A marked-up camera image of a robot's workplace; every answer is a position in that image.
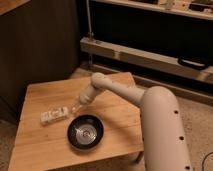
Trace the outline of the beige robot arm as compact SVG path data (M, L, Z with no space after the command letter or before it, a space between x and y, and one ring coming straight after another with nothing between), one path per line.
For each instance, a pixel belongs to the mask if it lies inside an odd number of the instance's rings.
M78 102L91 104L105 90L139 108L146 171L192 171L179 104L172 91L162 86L142 90L96 72Z

